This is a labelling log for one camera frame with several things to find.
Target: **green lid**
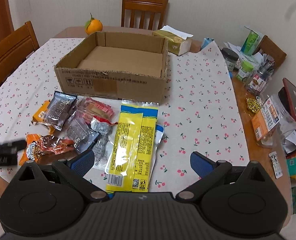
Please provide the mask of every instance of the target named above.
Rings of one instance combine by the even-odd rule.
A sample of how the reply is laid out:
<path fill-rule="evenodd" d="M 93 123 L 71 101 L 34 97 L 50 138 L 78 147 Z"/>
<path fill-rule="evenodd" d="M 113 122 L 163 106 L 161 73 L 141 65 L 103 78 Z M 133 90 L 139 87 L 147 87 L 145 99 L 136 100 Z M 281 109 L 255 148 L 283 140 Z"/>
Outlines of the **green lid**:
<path fill-rule="evenodd" d="M 244 60 L 244 61 L 242 62 L 241 67 L 242 67 L 244 70 L 246 70 L 247 72 L 250 72 L 250 71 L 253 70 L 253 65 L 251 65 L 251 63 L 248 62 L 248 61 L 246 61 L 246 60 Z"/>

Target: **orange fruit with leaf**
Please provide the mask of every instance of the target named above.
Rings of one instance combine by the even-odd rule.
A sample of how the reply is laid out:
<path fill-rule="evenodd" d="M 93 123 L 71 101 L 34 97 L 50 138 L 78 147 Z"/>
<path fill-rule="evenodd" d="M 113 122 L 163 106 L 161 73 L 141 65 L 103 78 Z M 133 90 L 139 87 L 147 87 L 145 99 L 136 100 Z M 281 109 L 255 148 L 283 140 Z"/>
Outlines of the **orange fruit with leaf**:
<path fill-rule="evenodd" d="M 101 21 L 95 19 L 90 14 L 90 20 L 86 22 L 85 24 L 85 31 L 88 35 L 94 32 L 101 32 L 103 30 L 103 24 Z"/>

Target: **cherry print tablecloth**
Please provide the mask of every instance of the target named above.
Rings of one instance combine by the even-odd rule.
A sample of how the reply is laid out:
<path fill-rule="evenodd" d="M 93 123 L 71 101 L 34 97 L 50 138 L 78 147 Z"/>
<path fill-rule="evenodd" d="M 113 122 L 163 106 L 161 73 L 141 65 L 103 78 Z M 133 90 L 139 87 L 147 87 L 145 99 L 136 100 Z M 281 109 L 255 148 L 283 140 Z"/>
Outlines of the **cherry print tablecloth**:
<path fill-rule="evenodd" d="M 27 133 L 47 134 L 43 126 L 31 124 L 31 117 L 60 90 L 53 66 L 82 40 L 50 39 L 0 87 L 0 142 Z M 175 195 L 199 179 L 190 167 L 191 152 L 244 166 L 249 156 L 231 79 L 215 42 L 196 54 L 170 53 L 167 75 L 165 101 L 158 112 L 165 130 L 149 190 Z M 118 100 L 98 100 L 120 107 Z M 0 167 L 0 176 L 10 181 L 17 169 Z M 103 171 L 91 169 L 85 178 L 105 189 Z"/>

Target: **green leaf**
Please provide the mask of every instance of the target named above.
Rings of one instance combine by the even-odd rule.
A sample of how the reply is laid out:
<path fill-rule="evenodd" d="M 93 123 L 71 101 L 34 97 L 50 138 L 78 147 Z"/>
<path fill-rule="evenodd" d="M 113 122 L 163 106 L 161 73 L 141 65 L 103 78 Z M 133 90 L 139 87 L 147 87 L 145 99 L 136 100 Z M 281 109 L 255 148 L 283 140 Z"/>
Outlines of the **green leaf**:
<path fill-rule="evenodd" d="M 90 25 L 90 23 L 91 23 L 91 20 L 89 20 L 89 21 L 86 22 L 86 24 L 85 24 L 85 29 L 88 28 L 88 26 Z"/>

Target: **chair backrest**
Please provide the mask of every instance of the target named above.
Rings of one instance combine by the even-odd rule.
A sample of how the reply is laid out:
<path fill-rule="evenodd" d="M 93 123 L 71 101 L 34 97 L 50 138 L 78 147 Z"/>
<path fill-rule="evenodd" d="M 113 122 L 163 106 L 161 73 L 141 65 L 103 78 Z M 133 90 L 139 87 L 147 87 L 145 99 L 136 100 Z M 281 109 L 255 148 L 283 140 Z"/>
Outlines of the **chair backrest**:
<path fill-rule="evenodd" d="M 4 38 L 0 42 L 0 86 L 37 49 L 39 44 L 30 21 Z"/>
<path fill-rule="evenodd" d="M 287 56 L 287 54 L 283 52 L 272 40 L 270 40 L 267 35 L 264 35 L 253 54 L 256 54 L 260 50 L 262 50 L 261 54 L 266 53 L 275 59 L 275 71 L 280 67 Z"/>
<path fill-rule="evenodd" d="M 160 13 L 158 30 L 161 29 L 168 0 L 122 0 L 121 27 L 125 26 L 125 10 L 131 10 L 129 27 L 135 25 L 135 12 L 141 11 L 139 29 L 144 28 L 145 12 L 150 12 L 148 30 L 152 30 L 155 13 Z"/>

